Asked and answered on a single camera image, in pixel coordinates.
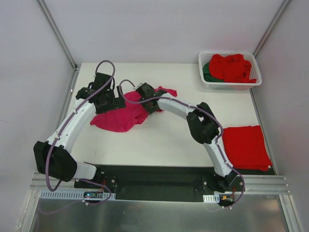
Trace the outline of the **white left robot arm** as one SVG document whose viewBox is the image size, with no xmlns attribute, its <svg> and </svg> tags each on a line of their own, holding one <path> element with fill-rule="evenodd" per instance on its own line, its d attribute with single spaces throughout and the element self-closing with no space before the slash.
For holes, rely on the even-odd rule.
<svg viewBox="0 0 309 232">
<path fill-rule="evenodd" d="M 96 73 L 94 81 L 77 92 L 72 110 L 56 131 L 45 142 L 36 142 L 33 150 L 39 173 L 63 182 L 85 179 L 92 188 L 101 185 L 98 166 L 77 162 L 71 152 L 84 125 L 95 115 L 125 108 L 123 97 L 114 94 L 112 80 L 108 74 Z"/>
</svg>

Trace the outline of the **white plastic laundry basket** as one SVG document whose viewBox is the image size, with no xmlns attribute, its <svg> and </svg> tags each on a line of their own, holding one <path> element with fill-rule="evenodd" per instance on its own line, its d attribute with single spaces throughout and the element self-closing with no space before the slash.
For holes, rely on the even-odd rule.
<svg viewBox="0 0 309 232">
<path fill-rule="evenodd" d="M 253 54 L 201 51 L 198 55 L 201 81 L 214 90 L 249 90 L 261 85 L 262 77 Z"/>
</svg>

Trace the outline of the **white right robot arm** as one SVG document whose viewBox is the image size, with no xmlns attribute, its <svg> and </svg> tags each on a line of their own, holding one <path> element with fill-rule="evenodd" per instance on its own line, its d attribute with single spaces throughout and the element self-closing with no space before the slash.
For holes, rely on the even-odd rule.
<svg viewBox="0 0 309 232">
<path fill-rule="evenodd" d="M 148 113 L 168 111 L 185 119 L 193 139 L 202 144 L 214 166 L 214 175 L 207 181 L 208 187 L 224 193 L 234 186 L 237 173 L 229 161 L 223 146 L 223 127 L 215 118 L 208 104 L 196 106 L 184 103 L 165 90 L 155 90 L 147 83 L 136 88 L 139 102 Z"/>
</svg>

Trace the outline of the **pink t shirt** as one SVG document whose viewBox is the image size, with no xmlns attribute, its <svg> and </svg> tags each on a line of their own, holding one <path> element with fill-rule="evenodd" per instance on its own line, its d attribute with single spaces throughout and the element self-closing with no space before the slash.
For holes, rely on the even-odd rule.
<svg viewBox="0 0 309 232">
<path fill-rule="evenodd" d="M 91 126 L 112 132 L 127 132 L 135 125 L 142 124 L 149 116 L 141 104 L 126 102 L 126 107 L 96 115 Z"/>
</svg>

